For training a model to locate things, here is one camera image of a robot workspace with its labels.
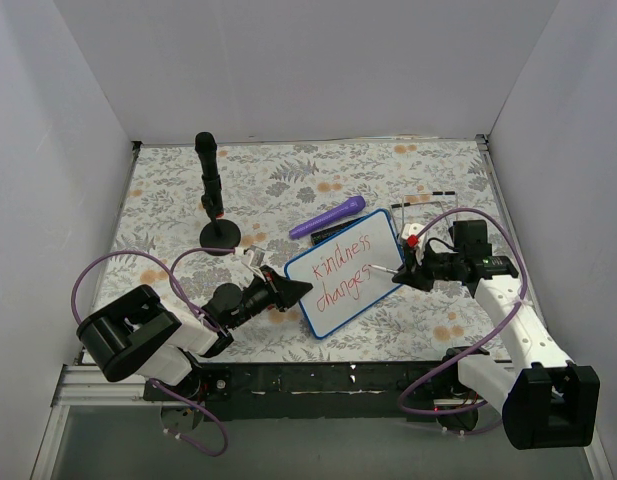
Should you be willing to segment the red whiteboard marker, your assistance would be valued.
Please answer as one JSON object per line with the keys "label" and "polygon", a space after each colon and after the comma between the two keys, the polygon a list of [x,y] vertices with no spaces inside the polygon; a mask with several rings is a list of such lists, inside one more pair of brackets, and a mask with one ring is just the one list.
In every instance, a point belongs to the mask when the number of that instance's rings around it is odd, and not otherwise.
{"label": "red whiteboard marker", "polygon": [[374,270],[377,270],[377,271],[381,271],[381,272],[384,272],[384,273],[389,273],[389,274],[391,274],[391,275],[395,275],[395,274],[397,274],[397,273],[398,273],[398,271],[397,271],[397,270],[394,270],[394,269],[389,269],[389,268],[387,268],[387,267],[380,266],[380,265],[370,264],[370,265],[369,265],[369,267],[370,267],[370,268],[372,268],[372,269],[374,269]]}

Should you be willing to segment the blue framed whiteboard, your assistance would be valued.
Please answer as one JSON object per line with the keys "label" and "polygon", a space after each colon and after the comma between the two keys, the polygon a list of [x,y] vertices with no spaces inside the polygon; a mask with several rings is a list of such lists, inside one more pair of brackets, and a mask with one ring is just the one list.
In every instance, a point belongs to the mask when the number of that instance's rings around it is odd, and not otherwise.
{"label": "blue framed whiteboard", "polygon": [[373,211],[285,264],[287,278],[313,285],[299,305],[316,338],[326,338],[400,288],[391,274],[370,264],[394,270],[402,264],[385,209]]}

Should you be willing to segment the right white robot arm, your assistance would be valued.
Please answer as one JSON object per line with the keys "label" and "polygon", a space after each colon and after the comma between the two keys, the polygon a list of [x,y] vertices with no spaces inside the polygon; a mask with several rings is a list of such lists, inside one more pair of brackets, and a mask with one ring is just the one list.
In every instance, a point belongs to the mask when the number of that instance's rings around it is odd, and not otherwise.
{"label": "right white robot arm", "polygon": [[518,450],[585,447],[595,430],[600,380],[590,366],[576,364],[549,335],[527,303],[527,275],[519,261],[496,256],[488,238],[491,220],[454,222],[452,246],[435,251],[425,226],[407,224],[400,234],[404,261],[396,284],[430,291],[437,281],[459,282],[485,311],[514,369],[497,364],[477,343],[448,351],[443,363],[407,387],[406,398],[439,375],[452,397],[474,391],[501,416],[506,436]]}

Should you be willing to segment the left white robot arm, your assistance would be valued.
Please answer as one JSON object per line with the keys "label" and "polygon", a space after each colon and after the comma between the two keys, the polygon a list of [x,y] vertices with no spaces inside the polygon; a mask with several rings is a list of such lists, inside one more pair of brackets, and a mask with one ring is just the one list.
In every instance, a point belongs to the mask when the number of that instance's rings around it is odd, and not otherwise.
{"label": "left white robot arm", "polygon": [[110,382],[138,374],[166,384],[181,400],[193,398],[201,386],[188,358],[219,355],[232,342],[231,331],[272,308],[282,312],[312,289],[264,266],[245,288],[232,283],[217,287],[202,312],[218,323],[212,330],[193,314],[162,303],[141,285],[83,320],[77,337]]}

